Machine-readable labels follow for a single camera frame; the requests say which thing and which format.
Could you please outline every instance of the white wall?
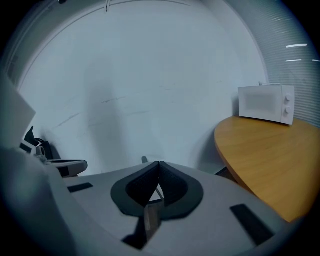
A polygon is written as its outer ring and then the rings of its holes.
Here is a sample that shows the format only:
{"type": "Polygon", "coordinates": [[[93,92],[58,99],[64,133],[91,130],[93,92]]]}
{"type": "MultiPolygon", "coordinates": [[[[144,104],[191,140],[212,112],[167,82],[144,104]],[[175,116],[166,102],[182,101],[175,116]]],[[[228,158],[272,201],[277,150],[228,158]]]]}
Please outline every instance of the white wall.
{"type": "Polygon", "coordinates": [[[134,166],[142,156],[223,168],[214,128],[233,115],[238,87],[266,77],[259,56],[240,54],[232,31],[201,2],[188,3],[118,4],[61,32],[20,90],[36,110],[35,136],[65,159],[87,160],[84,175],[134,166]]]}

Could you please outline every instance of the microwave door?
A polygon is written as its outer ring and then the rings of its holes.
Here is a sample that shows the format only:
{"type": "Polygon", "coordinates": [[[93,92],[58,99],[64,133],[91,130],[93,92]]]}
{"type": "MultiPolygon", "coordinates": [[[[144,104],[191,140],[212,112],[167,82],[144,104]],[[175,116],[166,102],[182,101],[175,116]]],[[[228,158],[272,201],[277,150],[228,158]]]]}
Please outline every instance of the microwave door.
{"type": "Polygon", "coordinates": [[[238,91],[240,116],[281,122],[281,86],[242,87],[238,91]]]}

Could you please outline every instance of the white microwave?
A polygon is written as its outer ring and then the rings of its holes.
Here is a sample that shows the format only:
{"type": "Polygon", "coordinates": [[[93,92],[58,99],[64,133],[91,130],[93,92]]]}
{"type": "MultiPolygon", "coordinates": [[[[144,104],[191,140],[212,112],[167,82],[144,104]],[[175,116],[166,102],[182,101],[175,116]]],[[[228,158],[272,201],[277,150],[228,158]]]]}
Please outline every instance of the white microwave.
{"type": "Polygon", "coordinates": [[[292,125],[295,112],[295,87],[264,85],[238,88],[239,115],[292,125]]]}

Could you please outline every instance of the microwave control knob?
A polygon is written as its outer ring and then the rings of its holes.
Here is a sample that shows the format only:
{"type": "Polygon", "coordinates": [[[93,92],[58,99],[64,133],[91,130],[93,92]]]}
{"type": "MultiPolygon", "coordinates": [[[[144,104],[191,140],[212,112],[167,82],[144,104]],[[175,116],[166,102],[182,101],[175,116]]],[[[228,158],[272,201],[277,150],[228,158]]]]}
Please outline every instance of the microwave control knob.
{"type": "Polygon", "coordinates": [[[290,108],[289,106],[287,106],[287,107],[285,108],[285,112],[286,112],[287,114],[290,114],[290,113],[291,113],[291,108],[290,108]]]}

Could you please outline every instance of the wooden table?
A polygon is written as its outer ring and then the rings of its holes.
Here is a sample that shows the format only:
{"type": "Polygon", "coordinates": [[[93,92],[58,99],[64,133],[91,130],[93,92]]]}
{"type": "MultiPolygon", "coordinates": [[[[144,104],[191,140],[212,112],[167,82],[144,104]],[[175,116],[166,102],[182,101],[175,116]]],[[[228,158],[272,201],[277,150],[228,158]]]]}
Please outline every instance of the wooden table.
{"type": "Polygon", "coordinates": [[[320,188],[320,129],[233,116],[214,132],[215,145],[236,181],[286,221],[305,215],[320,188]]]}

